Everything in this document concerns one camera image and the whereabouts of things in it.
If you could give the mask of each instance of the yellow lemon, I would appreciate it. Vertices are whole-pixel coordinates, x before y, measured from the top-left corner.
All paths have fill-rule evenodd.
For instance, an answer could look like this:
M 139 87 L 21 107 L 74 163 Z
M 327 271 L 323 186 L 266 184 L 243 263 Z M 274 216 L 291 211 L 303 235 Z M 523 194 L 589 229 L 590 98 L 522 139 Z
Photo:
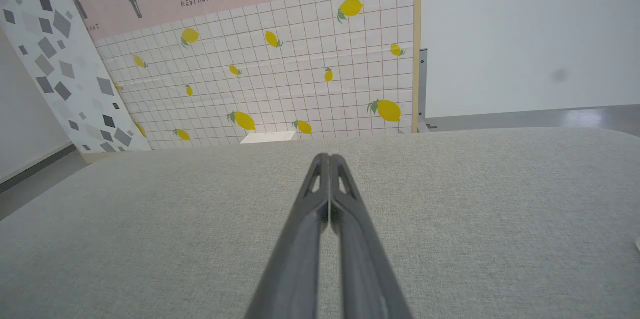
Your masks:
M 300 130 L 300 133 L 304 133 L 304 134 L 311 134 L 311 125 L 309 125 L 309 123 L 307 123 L 306 121 L 302 121 L 302 120 L 296 120 L 293 121 L 293 123 L 291 123 L 291 126 L 295 127 L 296 129 Z
M 403 48 L 400 48 L 398 44 L 391 44 L 391 54 L 395 55 L 396 57 L 400 57 L 400 55 L 405 55 L 405 50 Z
M 244 130 L 256 130 L 256 123 L 254 119 L 248 114 L 242 111 L 232 111 L 226 116 L 227 121 L 231 121 L 234 124 L 237 122 L 240 128 Z
M 133 62 L 140 68 L 147 67 L 147 63 L 145 63 L 145 60 L 139 57 L 138 55 L 133 55 Z
M 378 99 L 374 102 L 370 102 L 366 106 L 366 111 L 368 112 L 369 109 L 371 109 L 371 112 L 373 112 L 373 114 L 378 111 L 380 117 L 382 117 L 382 119 L 386 120 L 387 122 L 399 122 L 400 114 L 402 114 L 398 104 L 389 100 Z
M 140 133 L 142 133 L 142 136 L 146 138 L 147 133 L 145 132 L 145 128 L 143 128 L 142 125 L 140 125 L 139 123 L 136 123 L 135 121 L 133 122 L 133 124 L 137 126 L 137 129 L 140 130 Z
M 331 82 L 331 80 L 334 80 L 334 72 L 331 71 L 331 68 L 327 68 L 324 73 L 324 81 Z
M 180 139 L 182 139 L 183 141 L 190 141 L 191 138 L 189 137 L 189 133 L 182 130 L 182 129 L 176 129 L 173 131 L 173 134 L 177 135 L 178 137 L 180 137 Z
M 338 22 L 342 24 L 340 19 L 345 20 L 347 17 L 357 16 L 363 7 L 364 4 L 360 0 L 345 0 L 338 9 Z
M 242 74 L 242 70 L 238 70 L 238 68 L 236 68 L 235 65 L 229 65 L 229 71 L 231 71 L 231 73 L 234 74 L 234 75 L 241 75 Z
M 198 41 L 198 37 L 200 33 L 195 29 L 187 28 L 182 32 L 182 46 L 187 48 L 188 46 L 196 43 Z
M 265 37 L 267 39 L 267 43 L 269 43 L 270 46 L 275 47 L 275 48 L 282 47 L 282 41 L 280 41 L 280 39 L 278 39 L 276 34 L 270 32 L 269 30 L 267 30 L 267 34 L 266 34 Z

